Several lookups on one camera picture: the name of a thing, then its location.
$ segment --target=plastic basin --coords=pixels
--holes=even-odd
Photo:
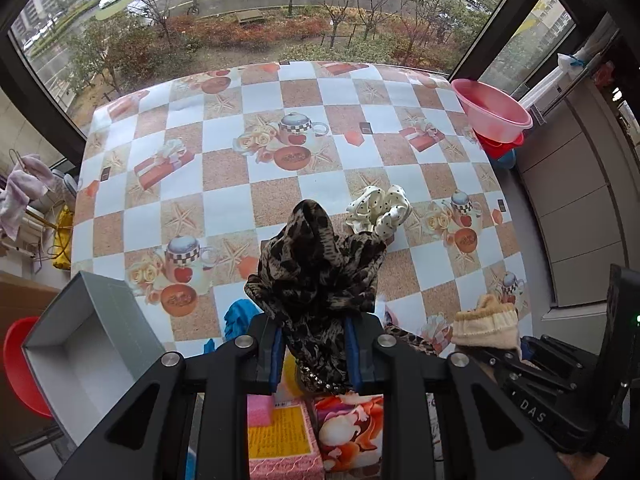
[[[476,133],[495,142],[513,142],[533,119],[503,91],[470,79],[456,79],[451,87]]]
[[[49,407],[31,375],[31,370],[22,352],[22,342],[37,320],[37,317],[25,317],[15,321],[9,327],[4,337],[2,360],[9,384],[18,398],[32,412],[52,418]]]

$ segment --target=leopard print scrunchie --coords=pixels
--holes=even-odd
[[[345,385],[342,321],[350,312],[374,311],[385,251],[374,233],[335,235],[324,209],[303,200],[265,245],[258,272],[249,276],[244,291],[282,327],[300,367],[323,383]],[[318,390],[308,378],[303,382]]]

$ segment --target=screw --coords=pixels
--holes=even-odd
[[[175,366],[180,362],[180,354],[178,352],[167,352],[160,358],[160,362],[164,366]]]
[[[238,348],[249,348],[249,346],[254,344],[254,338],[250,335],[239,335],[236,337],[235,343]]]
[[[378,344],[383,348],[391,348],[396,344],[396,338],[390,334],[380,334],[378,336]]]
[[[458,368],[464,368],[469,364],[469,357],[467,357],[466,354],[463,354],[462,352],[455,352],[451,354],[451,362]]]

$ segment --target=table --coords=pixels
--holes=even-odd
[[[516,303],[530,334],[510,210],[439,76],[283,62],[167,81],[95,111],[80,177],[72,272],[127,280],[185,356],[222,343],[261,242],[300,199],[344,232],[347,204],[391,184],[413,211],[380,269],[376,313],[446,353],[454,314],[489,292]]]

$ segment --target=open box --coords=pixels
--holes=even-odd
[[[164,353],[125,282],[78,272],[22,348],[63,431],[79,445]]]

